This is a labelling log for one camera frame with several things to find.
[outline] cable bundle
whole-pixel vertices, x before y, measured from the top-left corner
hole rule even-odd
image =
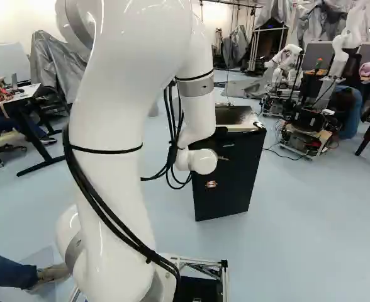
[[[185,181],[180,181],[174,173],[174,163],[177,158],[177,151],[178,151],[178,140],[179,140],[179,134],[181,133],[182,124],[184,122],[184,112],[182,110],[181,106],[181,98],[178,93],[178,111],[179,111],[179,119],[178,119],[178,125],[175,123],[175,114],[174,114],[174,106],[172,104],[172,87],[175,85],[174,82],[171,82],[169,86],[164,89],[164,104],[165,104],[165,111],[167,112],[167,120],[168,120],[168,128],[170,132],[170,147],[168,150],[167,160],[165,162],[165,165],[163,168],[161,168],[160,171],[158,171],[156,174],[154,174],[151,177],[141,177],[141,181],[153,181],[155,179],[161,178],[165,176],[165,179],[167,181],[168,186],[171,189],[179,190],[182,189],[184,186],[186,186],[192,179],[191,173],[189,173],[188,177]],[[179,186],[176,187],[174,184],[171,184],[169,174],[171,173],[171,177],[178,184]]]
[[[74,180],[91,208],[99,216],[100,220],[123,242],[145,257],[146,263],[154,262],[176,278],[176,290],[174,297],[178,297],[181,276],[175,264],[163,258],[155,251],[146,246],[108,207],[101,196],[93,188],[86,175],[83,173],[77,159],[74,156],[72,146],[69,143],[69,130],[66,128],[63,133],[63,143],[66,162]]]

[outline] cable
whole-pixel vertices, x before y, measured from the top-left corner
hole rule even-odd
[[[88,181],[87,177],[83,173],[79,163],[77,162],[73,149],[69,143],[69,131],[64,130],[63,133],[64,151],[66,156],[66,162],[74,180],[76,181],[79,189],[83,193],[84,197],[89,202],[91,208],[96,212],[101,221],[123,242],[129,245],[131,248],[142,254],[146,258],[146,262],[154,262],[161,268],[170,272],[176,278],[176,291],[175,297],[178,296],[179,286],[181,282],[181,276],[179,269],[175,264],[163,258],[150,248],[148,248],[108,207],[103,201],[100,195],[96,192],[94,187]],[[114,223],[120,227],[122,232],[114,225]]]
[[[323,96],[326,94],[326,92],[328,92],[329,91],[329,89],[335,84],[335,82],[336,82],[336,80],[337,80],[337,78],[335,78],[334,79],[334,81],[332,82],[332,84],[328,87],[328,89],[326,89],[326,91],[315,101],[315,103],[313,103],[312,105],[310,105],[310,107],[314,107],[316,104],[317,104],[317,102],[319,102],[319,100],[321,99],[321,98],[323,98]]]
[[[228,52],[228,63],[230,63],[230,57],[232,55],[232,52],[233,52],[233,41],[232,41],[232,33],[233,33],[233,18],[234,18],[234,5],[232,5],[232,10],[231,10],[231,29],[230,29],[230,51]],[[232,105],[232,103],[230,102],[230,99],[228,98],[228,75],[230,73],[230,68],[229,68],[229,65],[227,64],[227,84],[225,86],[225,95],[227,97],[227,103]]]
[[[167,122],[168,122],[169,134],[170,134],[170,141],[169,141],[170,147],[168,150],[165,165],[163,166],[163,168],[161,168],[160,171],[158,171],[152,177],[141,177],[140,180],[141,181],[152,181],[152,180],[159,179],[165,176],[165,180],[168,186],[171,189],[179,190],[190,183],[192,179],[192,173],[191,172],[189,173],[185,181],[180,181],[176,177],[175,172],[174,172],[174,164],[175,164],[176,157],[177,157],[177,151],[179,149],[177,144],[179,141],[179,135],[182,130],[182,125],[184,123],[184,112],[182,110],[181,97],[178,91],[178,116],[179,118],[178,118],[178,125],[176,125],[174,105],[172,102],[172,86],[173,86],[173,83],[171,83],[168,88],[164,89],[164,93],[163,93],[165,111],[167,113]]]
[[[306,154],[304,154],[304,155],[302,155],[302,156],[298,157],[297,159],[294,159],[294,158],[292,158],[292,157],[288,157],[288,156],[280,155],[280,154],[278,154],[276,151],[271,150],[271,148],[272,148],[272,147],[274,147],[274,146],[276,146],[276,145],[279,145],[279,143],[275,143],[274,145],[271,145],[269,148],[263,148],[262,150],[263,150],[263,151],[270,151],[270,152],[272,152],[272,153],[276,154],[278,157],[281,157],[281,158],[283,158],[283,159],[291,159],[291,160],[294,160],[294,161],[297,161],[297,160],[302,159],[303,157],[306,157]]]

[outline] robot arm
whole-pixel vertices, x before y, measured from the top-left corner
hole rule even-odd
[[[270,61],[265,62],[265,67],[275,68],[272,76],[272,86],[278,86],[281,82],[283,71],[289,71],[291,66],[296,62],[296,59],[303,51],[302,48],[294,44],[286,45],[278,52]]]
[[[344,67],[349,59],[349,54],[345,53],[343,48],[356,48],[361,45],[360,26],[365,17],[366,5],[370,0],[360,0],[349,11],[346,20],[346,27],[339,36],[336,36],[332,42],[335,50],[334,62],[329,70],[329,76],[342,76]]]
[[[58,1],[66,8],[70,0]],[[94,20],[94,45],[70,114],[68,145],[105,205],[155,250],[138,174],[144,122],[176,75],[187,124],[176,165],[214,170],[212,151],[188,150],[215,130],[211,47],[189,1],[82,3],[96,4],[87,12]],[[172,301],[174,278],[118,238],[83,191],[75,204],[57,224],[57,245],[88,300]]]

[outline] blue floor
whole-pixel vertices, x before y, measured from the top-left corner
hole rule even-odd
[[[231,73],[229,79],[241,77]],[[226,72],[216,72],[215,81],[226,80]],[[220,92],[215,89],[217,101],[227,100]],[[259,110],[258,101],[229,100]],[[260,119],[268,129],[268,147],[275,142],[277,119]],[[242,215],[196,223],[190,185],[172,191],[165,180],[143,184],[159,251],[228,259],[233,302],[370,301],[370,145],[362,156],[354,155],[368,125],[314,162],[264,152],[250,210]],[[60,135],[56,137],[58,144],[48,148],[54,156],[62,154]],[[160,115],[150,118],[145,129],[144,176],[161,168],[168,140],[160,106]],[[55,222],[74,202],[74,181],[65,162],[17,178],[40,156],[29,146],[27,154],[5,159],[0,169],[0,254],[39,266],[60,262]],[[62,302],[72,287],[68,280],[38,295],[0,289],[0,301]]]

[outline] pink object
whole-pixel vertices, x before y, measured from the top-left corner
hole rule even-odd
[[[370,62],[361,65],[359,74],[362,77],[370,77]]]

